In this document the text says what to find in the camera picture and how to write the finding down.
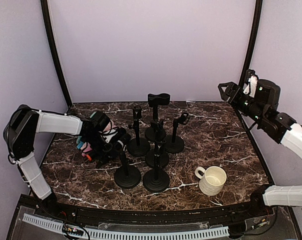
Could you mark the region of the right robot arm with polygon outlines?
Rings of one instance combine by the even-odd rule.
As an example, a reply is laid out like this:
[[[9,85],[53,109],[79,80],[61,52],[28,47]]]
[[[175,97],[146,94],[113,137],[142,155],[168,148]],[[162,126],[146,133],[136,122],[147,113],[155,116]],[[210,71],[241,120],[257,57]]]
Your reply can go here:
[[[277,111],[280,88],[271,81],[258,80],[255,87],[242,89],[234,82],[218,85],[221,98],[234,109],[250,117],[276,143],[283,145],[302,159],[302,125],[286,113]],[[302,207],[302,185],[266,187],[262,198],[246,205],[246,213],[258,216],[265,206]]]

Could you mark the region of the beige microphone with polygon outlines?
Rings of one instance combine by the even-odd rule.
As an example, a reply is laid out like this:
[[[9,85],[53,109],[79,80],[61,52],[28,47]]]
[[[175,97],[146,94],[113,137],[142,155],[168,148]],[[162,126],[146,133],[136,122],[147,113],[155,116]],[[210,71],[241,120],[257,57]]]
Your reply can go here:
[[[116,127],[115,123],[112,120],[110,120],[110,122],[104,128],[103,133],[107,133],[107,132],[111,131],[113,128],[115,128],[115,127]]]

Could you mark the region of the blue microphone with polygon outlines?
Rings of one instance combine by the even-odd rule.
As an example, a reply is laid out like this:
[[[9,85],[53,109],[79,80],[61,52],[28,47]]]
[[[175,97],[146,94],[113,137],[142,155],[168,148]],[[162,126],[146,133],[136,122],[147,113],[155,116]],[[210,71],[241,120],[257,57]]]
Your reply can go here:
[[[80,141],[77,145],[77,149],[81,149],[83,145],[84,145],[84,143]]]

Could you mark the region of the black stand of tall microphone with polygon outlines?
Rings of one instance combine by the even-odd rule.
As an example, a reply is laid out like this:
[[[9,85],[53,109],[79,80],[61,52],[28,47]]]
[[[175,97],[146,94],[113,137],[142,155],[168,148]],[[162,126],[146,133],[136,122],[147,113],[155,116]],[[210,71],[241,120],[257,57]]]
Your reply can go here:
[[[170,103],[170,94],[161,93],[161,94],[148,94],[148,105],[153,108],[153,117],[152,120],[158,124],[161,124],[159,130],[159,136],[164,138],[166,136],[165,129],[163,127],[163,120],[159,120],[158,118],[158,106],[166,106]],[[156,140],[156,128],[152,125],[148,127],[145,131],[145,137],[147,140],[151,142],[155,142]]]

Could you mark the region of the small black microphone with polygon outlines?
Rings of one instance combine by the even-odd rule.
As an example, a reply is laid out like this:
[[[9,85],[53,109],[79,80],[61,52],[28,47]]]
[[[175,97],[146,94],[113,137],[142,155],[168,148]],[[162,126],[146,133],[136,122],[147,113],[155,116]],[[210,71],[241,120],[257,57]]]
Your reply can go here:
[[[111,134],[109,143],[115,150],[122,149],[131,140],[131,135],[127,133],[125,128],[118,128]]]

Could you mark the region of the black stand of blue microphone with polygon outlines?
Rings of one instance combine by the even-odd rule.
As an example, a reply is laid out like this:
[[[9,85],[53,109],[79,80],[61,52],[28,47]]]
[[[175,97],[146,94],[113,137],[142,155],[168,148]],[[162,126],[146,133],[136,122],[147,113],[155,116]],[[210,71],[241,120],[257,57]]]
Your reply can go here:
[[[113,144],[106,144],[103,148],[103,157],[100,162],[96,164],[96,168],[99,169],[105,164],[111,154],[119,156],[121,166],[117,168],[114,173],[114,181],[122,189],[131,189],[137,186],[141,180],[140,171],[135,167],[128,164],[128,159],[123,147],[115,148]]]

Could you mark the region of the black stand of small microphone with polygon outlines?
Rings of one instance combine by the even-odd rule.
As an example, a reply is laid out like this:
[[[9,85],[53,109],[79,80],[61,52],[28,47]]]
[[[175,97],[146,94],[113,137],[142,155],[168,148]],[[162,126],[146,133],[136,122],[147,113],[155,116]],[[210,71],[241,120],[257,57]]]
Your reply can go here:
[[[178,126],[186,125],[190,119],[189,113],[183,112],[179,118],[173,120],[173,131],[171,135],[165,137],[165,151],[171,154],[177,154],[184,149],[184,140],[177,135]]]

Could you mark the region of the black stand of beige microphone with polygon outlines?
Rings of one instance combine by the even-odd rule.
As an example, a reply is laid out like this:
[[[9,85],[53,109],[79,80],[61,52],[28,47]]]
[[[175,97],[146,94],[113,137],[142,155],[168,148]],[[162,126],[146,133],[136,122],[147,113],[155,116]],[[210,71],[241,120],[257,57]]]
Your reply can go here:
[[[152,120],[151,126],[147,128],[145,132],[145,137],[147,140],[155,143],[154,149],[149,150],[145,156],[145,162],[147,166],[151,168],[154,168],[156,164],[159,164],[159,166],[163,169],[169,163],[169,155],[164,150],[164,146],[158,145],[158,142],[162,142],[166,136],[163,124],[163,119],[158,122]]]

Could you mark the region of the black stand of pink microphone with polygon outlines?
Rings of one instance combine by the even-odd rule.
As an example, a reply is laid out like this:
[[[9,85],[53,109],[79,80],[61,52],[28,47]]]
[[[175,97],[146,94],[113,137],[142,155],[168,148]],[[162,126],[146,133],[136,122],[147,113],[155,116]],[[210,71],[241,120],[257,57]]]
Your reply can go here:
[[[134,130],[135,138],[129,141],[127,150],[132,156],[142,157],[150,150],[150,144],[145,138],[140,137],[139,120],[142,118],[142,108],[137,105],[133,107],[132,111],[133,124],[128,125],[128,128]]]

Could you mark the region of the pink microphone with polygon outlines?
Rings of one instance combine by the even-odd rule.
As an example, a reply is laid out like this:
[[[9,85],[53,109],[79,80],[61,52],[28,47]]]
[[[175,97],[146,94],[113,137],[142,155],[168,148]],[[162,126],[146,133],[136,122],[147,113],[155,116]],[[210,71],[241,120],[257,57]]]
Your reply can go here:
[[[81,147],[81,151],[82,151],[82,156],[86,156],[89,152],[92,151],[91,145],[89,143],[85,143],[83,144],[83,146]]]

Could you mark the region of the black stand of green microphone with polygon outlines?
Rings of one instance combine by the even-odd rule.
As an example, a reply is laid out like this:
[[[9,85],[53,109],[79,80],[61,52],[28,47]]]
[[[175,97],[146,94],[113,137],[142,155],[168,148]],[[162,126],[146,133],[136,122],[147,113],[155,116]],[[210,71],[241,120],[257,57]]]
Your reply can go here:
[[[143,176],[143,186],[149,192],[160,193],[169,187],[170,178],[168,173],[161,168],[159,161],[154,163],[154,168]]]

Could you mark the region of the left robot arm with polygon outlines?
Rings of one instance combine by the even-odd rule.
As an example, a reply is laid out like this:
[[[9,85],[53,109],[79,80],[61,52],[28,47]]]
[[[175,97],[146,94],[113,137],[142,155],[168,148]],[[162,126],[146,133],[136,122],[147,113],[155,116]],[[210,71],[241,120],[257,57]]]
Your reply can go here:
[[[50,218],[61,214],[61,206],[49,197],[53,190],[46,182],[37,160],[36,148],[43,137],[53,138],[57,134],[79,137],[79,146],[95,149],[109,143],[117,128],[102,111],[96,111],[89,118],[66,113],[52,112],[20,105],[11,115],[3,138],[8,148],[8,159],[17,165],[24,182],[33,194],[43,200],[41,209]]]

